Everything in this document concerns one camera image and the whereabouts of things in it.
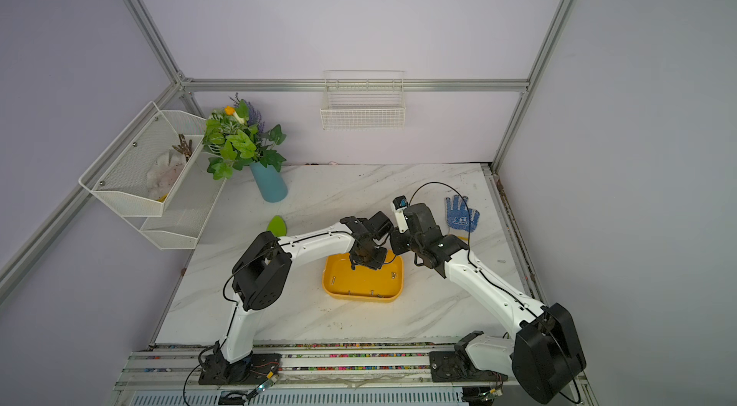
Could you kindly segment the blue dotted work glove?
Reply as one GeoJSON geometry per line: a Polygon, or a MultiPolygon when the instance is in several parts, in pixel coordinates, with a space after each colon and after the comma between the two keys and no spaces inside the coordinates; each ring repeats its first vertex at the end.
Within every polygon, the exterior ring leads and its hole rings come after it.
{"type": "Polygon", "coordinates": [[[481,214],[468,205],[468,196],[454,195],[445,198],[445,219],[449,229],[474,233],[481,214]]]}

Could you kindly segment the yellow plastic storage box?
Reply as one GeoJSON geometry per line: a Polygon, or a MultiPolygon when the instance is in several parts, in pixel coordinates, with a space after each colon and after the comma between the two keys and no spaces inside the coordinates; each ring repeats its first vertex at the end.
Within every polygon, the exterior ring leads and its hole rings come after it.
{"type": "Polygon", "coordinates": [[[388,304],[401,295],[403,287],[404,263],[392,252],[377,271],[363,266],[352,269],[349,254],[335,254],[326,260],[322,274],[324,292],[336,300],[388,304]]]}

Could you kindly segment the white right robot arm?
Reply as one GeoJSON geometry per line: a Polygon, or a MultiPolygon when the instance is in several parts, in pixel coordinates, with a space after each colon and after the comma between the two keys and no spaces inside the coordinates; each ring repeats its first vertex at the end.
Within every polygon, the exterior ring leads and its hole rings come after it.
{"type": "Polygon", "coordinates": [[[510,375],[540,404],[561,394],[585,370],[579,334],[565,307],[543,304],[491,271],[468,242],[441,232],[425,204],[412,205],[399,196],[392,206],[397,220],[393,251],[413,253],[421,266],[460,286],[510,336],[506,340],[476,332],[466,337],[461,350],[476,370],[510,375]]]}

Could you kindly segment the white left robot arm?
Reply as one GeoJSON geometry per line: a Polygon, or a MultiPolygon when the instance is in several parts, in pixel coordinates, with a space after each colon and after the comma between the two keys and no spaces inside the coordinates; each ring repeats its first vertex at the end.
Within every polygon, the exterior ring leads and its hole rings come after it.
{"type": "Polygon", "coordinates": [[[392,229],[393,222],[380,211],[370,218],[347,216],[302,235],[259,233],[226,280],[224,296],[233,302],[231,322],[220,342],[226,363],[251,356],[261,312],[281,297],[292,270],[336,254],[348,254],[353,267],[379,270],[388,254],[384,241],[392,229]]]}

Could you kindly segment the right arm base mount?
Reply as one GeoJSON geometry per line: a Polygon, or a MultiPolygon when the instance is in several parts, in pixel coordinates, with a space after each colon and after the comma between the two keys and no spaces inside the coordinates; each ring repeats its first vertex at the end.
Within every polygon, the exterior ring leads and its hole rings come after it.
{"type": "Polygon", "coordinates": [[[451,352],[430,352],[429,365],[434,382],[504,382],[509,379],[504,373],[479,370],[466,353],[468,344],[483,331],[473,331],[453,346],[451,352]]]}

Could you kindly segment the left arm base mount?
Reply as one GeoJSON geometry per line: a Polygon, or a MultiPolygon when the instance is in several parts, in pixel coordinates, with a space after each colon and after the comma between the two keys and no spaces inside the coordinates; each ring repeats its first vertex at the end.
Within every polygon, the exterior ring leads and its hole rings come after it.
{"type": "Polygon", "coordinates": [[[278,374],[281,355],[251,353],[237,362],[228,362],[220,344],[206,348],[198,355],[200,385],[260,385],[278,374]]]}

